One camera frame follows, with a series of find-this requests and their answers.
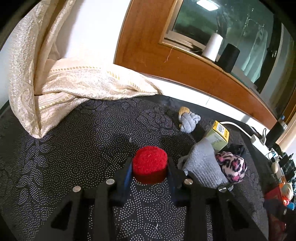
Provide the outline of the white chicken plush toy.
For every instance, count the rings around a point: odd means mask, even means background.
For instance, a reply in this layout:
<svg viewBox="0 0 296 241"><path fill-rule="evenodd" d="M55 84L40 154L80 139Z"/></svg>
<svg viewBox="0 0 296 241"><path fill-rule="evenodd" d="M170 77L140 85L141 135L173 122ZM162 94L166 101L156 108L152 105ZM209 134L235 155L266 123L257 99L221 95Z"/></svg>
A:
<svg viewBox="0 0 296 241"><path fill-rule="evenodd" d="M141 184L161 183L167 176L167 153L156 146L139 149L132 159L132 173Z"/></svg>

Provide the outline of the red cardboard box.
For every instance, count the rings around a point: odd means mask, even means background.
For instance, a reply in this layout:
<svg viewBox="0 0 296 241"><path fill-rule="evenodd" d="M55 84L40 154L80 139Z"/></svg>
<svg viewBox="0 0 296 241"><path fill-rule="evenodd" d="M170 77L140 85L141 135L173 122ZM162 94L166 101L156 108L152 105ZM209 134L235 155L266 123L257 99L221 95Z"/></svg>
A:
<svg viewBox="0 0 296 241"><path fill-rule="evenodd" d="M273 190L267 192L264 196L264 208L268 213L269 237L268 240L284 240L286 233L286 224L281 220L280 211L284 211L282 202L281 187L277 185Z"/></svg>

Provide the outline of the blue ball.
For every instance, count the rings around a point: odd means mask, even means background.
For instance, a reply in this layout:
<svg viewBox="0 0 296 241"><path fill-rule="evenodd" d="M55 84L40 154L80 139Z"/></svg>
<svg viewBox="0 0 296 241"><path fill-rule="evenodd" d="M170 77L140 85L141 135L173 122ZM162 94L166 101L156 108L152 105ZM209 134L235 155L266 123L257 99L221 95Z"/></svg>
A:
<svg viewBox="0 0 296 241"><path fill-rule="evenodd" d="M294 210L295 209L295 204L293 202L290 202L288 205L287 205L287 208L290 209L290 210Z"/></svg>

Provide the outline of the grey sock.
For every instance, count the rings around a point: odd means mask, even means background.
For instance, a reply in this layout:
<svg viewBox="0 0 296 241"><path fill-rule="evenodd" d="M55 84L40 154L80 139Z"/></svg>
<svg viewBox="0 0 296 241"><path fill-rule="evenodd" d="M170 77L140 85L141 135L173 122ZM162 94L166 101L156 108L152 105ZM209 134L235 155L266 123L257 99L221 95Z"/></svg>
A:
<svg viewBox="0 0 296 241"><path fill-rule="evenodd" d="M203 187L216 189L219 186L230 186L216 161L215 151L206 138L194 144L189 154L180 157L177 167L187 176L195 178Z"/></svg>

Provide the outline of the yellow white small box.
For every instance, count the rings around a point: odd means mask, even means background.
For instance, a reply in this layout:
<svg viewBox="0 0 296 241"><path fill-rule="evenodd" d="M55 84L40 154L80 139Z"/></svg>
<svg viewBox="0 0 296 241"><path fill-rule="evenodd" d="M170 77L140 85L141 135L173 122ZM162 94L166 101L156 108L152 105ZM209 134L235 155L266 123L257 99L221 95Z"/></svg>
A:
<svg viewBox="0 0 296 241"><path fill-rule="evenodd" d="M220 152L228 145L230 133L220 122L215 121L208 130L205 138L211 143L215 153Z"/></svg>

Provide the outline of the light blue knotted sock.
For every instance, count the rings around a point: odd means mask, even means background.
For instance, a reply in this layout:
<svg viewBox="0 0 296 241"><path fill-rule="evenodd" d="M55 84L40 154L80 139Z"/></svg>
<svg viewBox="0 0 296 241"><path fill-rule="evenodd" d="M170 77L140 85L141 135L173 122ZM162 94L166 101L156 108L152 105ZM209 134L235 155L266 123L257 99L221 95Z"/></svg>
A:
<svg viewBox="0 0 296 241"><path fill-rule="evenodd" d="M178 113L178 120L181 132L191 133L196 128L201 117L191 112L189 108L181 106Z"/></svg>

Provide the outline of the navy blue sock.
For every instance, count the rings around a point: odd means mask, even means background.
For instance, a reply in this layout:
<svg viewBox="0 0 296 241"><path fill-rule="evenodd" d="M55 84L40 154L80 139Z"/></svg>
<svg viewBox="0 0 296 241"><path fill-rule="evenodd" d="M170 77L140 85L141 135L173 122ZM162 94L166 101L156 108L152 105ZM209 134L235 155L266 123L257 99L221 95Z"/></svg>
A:
<svg viewBox="0 0 296 241"><path fill-rule="evenodd" d="M230 144L229 147L225 149L226 152L231 152L234 155L244 158L245 156L245 147L243 145Z"/></svg>

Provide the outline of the white power strip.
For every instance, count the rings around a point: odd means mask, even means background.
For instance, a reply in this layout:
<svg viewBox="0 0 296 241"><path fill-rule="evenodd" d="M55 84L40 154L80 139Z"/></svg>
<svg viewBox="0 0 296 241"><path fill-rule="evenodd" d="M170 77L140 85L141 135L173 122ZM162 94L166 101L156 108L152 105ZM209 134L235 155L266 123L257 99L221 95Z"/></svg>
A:
<svg viewBox="0 0 296 241"><path fill-rule="evenodd" d="M254 134L251 136L250 140L253 145L255 144L261 144L265 145L266 144L266 128L263 129L262 134L254 130Z"/></svg>

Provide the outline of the beige egg shaped object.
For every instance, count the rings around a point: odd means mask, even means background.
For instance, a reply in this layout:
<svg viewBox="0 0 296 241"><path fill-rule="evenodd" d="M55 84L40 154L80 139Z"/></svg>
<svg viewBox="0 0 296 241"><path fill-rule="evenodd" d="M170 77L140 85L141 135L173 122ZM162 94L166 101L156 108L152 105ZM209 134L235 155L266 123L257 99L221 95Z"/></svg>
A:
<svg viewBox="0 0 296 241"><path fill-rule="evenodd" d="M276 174L279 170L279 167L278 167L278 162L273 162L272 165L271 165L271 169L272 169L272 172L274 174Z"/></svg>

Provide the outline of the black thermos flask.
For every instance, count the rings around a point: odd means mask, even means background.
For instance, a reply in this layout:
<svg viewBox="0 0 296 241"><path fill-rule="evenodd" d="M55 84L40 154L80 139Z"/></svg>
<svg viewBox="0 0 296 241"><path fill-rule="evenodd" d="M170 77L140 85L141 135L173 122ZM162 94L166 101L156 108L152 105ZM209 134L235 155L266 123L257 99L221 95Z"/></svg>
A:
<svg viewBox="0 0 296 241"><path fill-rule="evenodd" d="M279 118L276 124L271 128L271 130L266 135L265 145L270 150L275 142L280 138L280 136L287 129L287 124L283 121L283 119Z"/></svg>

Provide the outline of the cream curtain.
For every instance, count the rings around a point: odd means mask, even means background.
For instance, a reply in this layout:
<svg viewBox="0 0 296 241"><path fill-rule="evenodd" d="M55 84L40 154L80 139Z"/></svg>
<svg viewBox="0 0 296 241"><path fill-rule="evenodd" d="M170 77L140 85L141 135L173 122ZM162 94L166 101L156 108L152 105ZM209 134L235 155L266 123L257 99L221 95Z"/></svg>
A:
<svg viewBox="0 0 296 241"><path fill-rule="evenodd" d="M161 93L144 75L122 66L61 58L56 39L73 6L74 1L41 1L12 32L10 106L34 138L42 138L89 99Z"/></svg>

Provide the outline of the black cylinder on sill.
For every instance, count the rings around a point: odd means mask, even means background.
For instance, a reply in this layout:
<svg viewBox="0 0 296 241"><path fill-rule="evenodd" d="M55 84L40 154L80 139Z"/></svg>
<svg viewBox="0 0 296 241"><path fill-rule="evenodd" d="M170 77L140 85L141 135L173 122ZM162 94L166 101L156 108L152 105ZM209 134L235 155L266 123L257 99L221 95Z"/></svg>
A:
<svg viewBox="0 0 296 241"><path fill-rule="evenodd" d="M240 50L233 44L228 43L216 64L226 73L230 73L240 54Z"/></svg>

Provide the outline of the white cylinder on sill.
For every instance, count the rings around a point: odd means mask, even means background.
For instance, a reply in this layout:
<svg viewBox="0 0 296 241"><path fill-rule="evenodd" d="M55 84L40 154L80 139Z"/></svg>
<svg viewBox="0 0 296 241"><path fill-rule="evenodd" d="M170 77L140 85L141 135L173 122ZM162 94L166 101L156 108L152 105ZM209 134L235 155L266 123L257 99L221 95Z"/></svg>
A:
<svg viewBox="0 0 296 241"><path fill-rule="evenodd" d="M202 56L215 62L222 42L223 37L218 33L213 33L202 52Z"/></svg>

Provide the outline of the wooden window frame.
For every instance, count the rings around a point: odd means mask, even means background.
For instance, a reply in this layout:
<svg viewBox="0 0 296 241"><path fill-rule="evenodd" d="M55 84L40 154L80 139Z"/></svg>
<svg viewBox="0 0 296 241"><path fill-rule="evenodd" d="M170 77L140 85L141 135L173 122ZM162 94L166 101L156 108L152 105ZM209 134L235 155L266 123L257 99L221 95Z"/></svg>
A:
<svg viewBox="0 0 296 241"><path fill-rule="evenodd" d="M164 42L177 1L131 1L114 63L215 97L272 128L277 117L235 77L211 61Z"/></svg>

